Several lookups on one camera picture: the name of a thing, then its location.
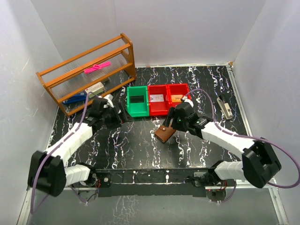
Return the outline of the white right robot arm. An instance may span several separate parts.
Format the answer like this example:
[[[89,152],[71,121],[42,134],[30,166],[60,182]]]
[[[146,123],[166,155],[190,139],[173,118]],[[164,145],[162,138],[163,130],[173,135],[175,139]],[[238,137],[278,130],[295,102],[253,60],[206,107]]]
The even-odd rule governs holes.
[[[263,188],[282,168],[265,140],[237,137],[227,129],[218,129],[211,118],[198,115],[187,102],[171,107],[163,125],[213,142],[240,159],[239,162],[217,162],[209,169],[209,181],[214,186],[220,186],[225,180],[246,180]]]

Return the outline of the brown leather card holder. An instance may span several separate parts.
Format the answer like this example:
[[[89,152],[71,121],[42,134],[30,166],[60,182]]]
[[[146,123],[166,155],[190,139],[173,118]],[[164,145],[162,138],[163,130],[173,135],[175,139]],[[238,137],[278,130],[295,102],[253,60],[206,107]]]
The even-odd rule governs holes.
[[[162,142],[165,143],[169,138],[176,132],[172,127],[165,127],[161,125],[155,132],[154,135]]]

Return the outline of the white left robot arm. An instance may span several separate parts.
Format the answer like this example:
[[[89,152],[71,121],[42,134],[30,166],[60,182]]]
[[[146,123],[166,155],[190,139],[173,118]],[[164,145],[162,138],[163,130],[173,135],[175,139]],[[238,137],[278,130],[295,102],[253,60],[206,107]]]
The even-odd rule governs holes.
[[[95,169],[85,163],[68,167],[68,160],[101,128],[113,130],[130,121],[132,117],[122,104],[114,105],[106,97],[94,99],[80,122],[75,123],[65,136],[53,146],[32,155],[28,185],[54,197],[65,187],[78,182],[87,187],[94,186],[97,181]]]

